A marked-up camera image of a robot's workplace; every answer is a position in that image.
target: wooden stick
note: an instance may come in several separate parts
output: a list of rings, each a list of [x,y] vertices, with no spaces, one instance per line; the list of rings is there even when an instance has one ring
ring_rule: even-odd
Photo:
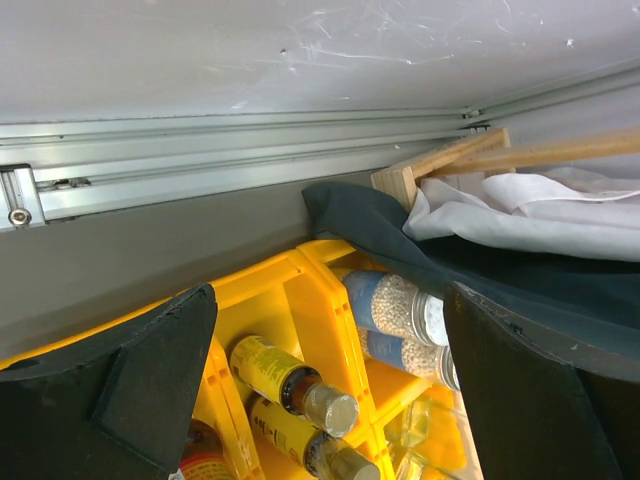
[[[433,176],[531,167],[638,152],[640,152],[640,128],[636,127],[587,135],[552,145],[474,153],[438,169],[433,172]]]

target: white wall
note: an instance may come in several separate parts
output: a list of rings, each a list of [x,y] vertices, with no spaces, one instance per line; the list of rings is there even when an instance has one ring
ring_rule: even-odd
[[[543,108],[494,122],[506,126],[513,146],[548,143],[618,128],[640,127],[640,87]],[[572,162],[613,178],[640,178],[640,155]]]
[[[0,0],[0,123],[461,107],[638,56],[636,0]]]
[[[332,180],[369,185],[370,172]],[[0,234],[0,359],[117,318],[309,239],[314,181]]]

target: bottle cap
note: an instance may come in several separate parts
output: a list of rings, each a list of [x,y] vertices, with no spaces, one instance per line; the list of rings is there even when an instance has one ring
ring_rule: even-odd
[[[442,383],[451,390],[460,391],[460,381],[458,380],[458,372],[456,366],[453,363],[453,357],[451,356],[451,349],[444,347],[442,349],[442,357],[440,359],[440,376],[442,377]]]
[[[326,383],[309,389],[304,412],[311,423],[336,438],[344,437],[358,422],[356,399]]]
[[[338,451],[329,464],[335,480],[380,480],[378,467],[352,448]]]
[[[442,300],[426,292],[416,292],[411,316],[416,336],[422,343],[439,347],[449,345]]]

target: wooden block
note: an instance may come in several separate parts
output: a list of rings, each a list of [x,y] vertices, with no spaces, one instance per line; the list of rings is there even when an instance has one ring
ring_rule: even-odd
[[[504,145],[502,148],[511,148],[511,137],[509,137],[509,133],[506,130],[504,132]],[[503,173],[516,173],[516,169],[515,168],[499,168],[496,170],[487,170],[486,172],[484,172],[484,178],[493,177],[494,175],[502,175]]]
[[[476,152],[508,147],[506,128],[461,138],[423,155],[410,158],[371,175],[373,188],[394,197],[407,210],[416,199],[418,182],[431,174]]]

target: metal track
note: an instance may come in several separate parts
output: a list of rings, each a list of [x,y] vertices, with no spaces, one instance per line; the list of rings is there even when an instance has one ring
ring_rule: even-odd
[[[640,85],[640,59],[622,62],[607,68],[563,78],[534,89],[517,92],[499,102],[470,108],[469,125],[485,125],[507,116],[539,108],[559,105],[616,90]]]
[[[51,221],[381,168],[466,123],[460,109],[6,125],[0,165],[31,166]]]

